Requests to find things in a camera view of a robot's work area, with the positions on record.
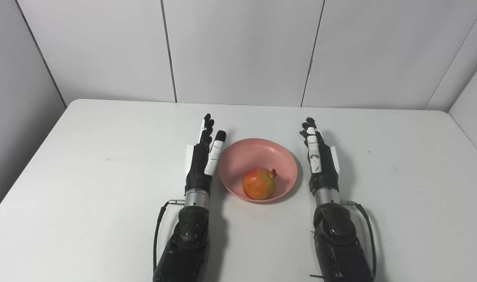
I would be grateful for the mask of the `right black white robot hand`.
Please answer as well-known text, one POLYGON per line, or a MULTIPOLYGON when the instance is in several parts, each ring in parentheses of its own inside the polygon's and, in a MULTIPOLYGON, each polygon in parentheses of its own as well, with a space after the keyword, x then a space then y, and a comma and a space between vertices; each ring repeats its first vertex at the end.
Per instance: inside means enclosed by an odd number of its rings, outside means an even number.
POLYGON ((310 166, 309 190, 316 195, 319 190, 339 192, 339 163, 334 146, 328 146, 319 132, 315 119, 306 118, 300 131, 308 149, 307 159, 310 166))

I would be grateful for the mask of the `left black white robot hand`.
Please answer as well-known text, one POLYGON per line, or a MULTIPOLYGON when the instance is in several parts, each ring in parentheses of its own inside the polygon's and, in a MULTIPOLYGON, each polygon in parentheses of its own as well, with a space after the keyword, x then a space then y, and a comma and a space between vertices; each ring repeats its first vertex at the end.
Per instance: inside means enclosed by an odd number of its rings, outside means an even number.
POLYGON ((212 177, 227 138, 224 130, 218 130, 212 137, 214 125, 211 114, 206 114, 201 123, 199 139, 194 146, 190 146, 191 162, 186 176, 185 194, 202 191, 210 194, 212 177))

